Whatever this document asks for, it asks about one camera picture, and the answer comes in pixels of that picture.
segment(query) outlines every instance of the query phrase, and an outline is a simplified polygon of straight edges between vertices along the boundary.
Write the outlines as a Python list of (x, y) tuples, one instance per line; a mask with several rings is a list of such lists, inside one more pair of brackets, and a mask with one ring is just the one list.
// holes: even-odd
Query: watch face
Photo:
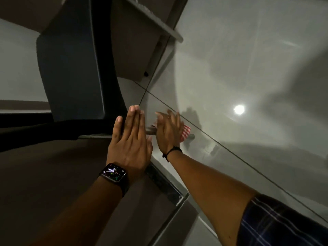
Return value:
[(126, 174), (126, 171), (123, 168), (120, 168), (117, 165), (110, 163), (106, 166), (106, 168), (101, 174), (105, 175), (107, 178), (111, 179), (114, 182), (120, 182), (120, 180)]

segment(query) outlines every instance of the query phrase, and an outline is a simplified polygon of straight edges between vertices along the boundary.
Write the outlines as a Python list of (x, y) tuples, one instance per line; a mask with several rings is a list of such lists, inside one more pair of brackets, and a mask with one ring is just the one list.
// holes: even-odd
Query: wall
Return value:
[(0, 100), (47, 101), (36, 56), (38, 36), (0, 19)]

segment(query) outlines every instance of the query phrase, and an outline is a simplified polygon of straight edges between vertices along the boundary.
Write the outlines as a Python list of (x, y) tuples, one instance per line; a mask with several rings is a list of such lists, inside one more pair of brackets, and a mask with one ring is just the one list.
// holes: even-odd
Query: black wrist bracelet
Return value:
[(167, 156), (169, 155), (169, 153), (171, 153), (174, 150), (178, 150), (178, 151), (180, 151), (182, 153), (182, 150), (179, 147), (174, 146), (171, 150), (169, 150), (167, 152), (167, 154), (163, 154), (163, 158), (165, 158), (167, 160), (167, 162), (169, 162), (169, 160), (167, 159)]

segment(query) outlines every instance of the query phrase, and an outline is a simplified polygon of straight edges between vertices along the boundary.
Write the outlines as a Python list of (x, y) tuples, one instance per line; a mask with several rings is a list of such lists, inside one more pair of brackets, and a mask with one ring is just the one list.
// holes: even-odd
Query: hand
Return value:
[(162, 153), (167, 154), (174, 146), (180, 147), (180, 136), (184, 123), (181, 122), (180, 114), (173, 114), (167, 110), (168, 114), (156, 112), (157, 114), (157, 143)]
[(116, 118), (106, 165), (115, 163), (124, 168), (130, 184), (133, 184), (150, 163), (153, 151), (152, 137), (146, 139), (145, 115), (140, 111), (139, 105), (129, 108), (121, 138), (122, 121), (121, 116)]

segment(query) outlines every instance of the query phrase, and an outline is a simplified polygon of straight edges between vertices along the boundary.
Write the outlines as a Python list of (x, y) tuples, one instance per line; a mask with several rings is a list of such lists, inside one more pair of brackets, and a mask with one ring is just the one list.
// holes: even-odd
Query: left hand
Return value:
[(121, 116), (116, 118), (106, 165), (115, 163), (124, 168), (130, 184), (133, 184), (150, 163), (153, 151), (152, 137), (146, 138), (145, 114), (139, 105), (130, 106), (121, 137), (122, 121)]

